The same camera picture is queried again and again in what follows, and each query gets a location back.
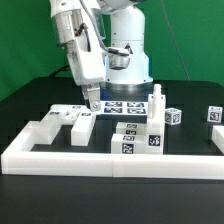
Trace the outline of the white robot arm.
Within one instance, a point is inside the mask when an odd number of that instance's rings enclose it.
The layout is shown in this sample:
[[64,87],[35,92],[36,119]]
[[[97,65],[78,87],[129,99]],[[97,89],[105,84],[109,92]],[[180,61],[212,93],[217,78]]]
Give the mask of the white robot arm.
[[98,111],[100,87],[137,89],[150,84],[144,52],[144,0],[49,0],[58,45],[66,50],[87,107]]

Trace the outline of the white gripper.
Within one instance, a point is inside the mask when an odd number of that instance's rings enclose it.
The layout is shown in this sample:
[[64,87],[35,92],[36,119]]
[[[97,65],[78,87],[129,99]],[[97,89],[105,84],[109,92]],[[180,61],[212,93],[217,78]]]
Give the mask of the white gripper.
[[74,39],[67,43],[67,58],[75,83],[83,85],[82,93],[87,108],[93,112],[99,111],[98,83],[105,79],[103,51],[94,31],[85,23],[74,29]]

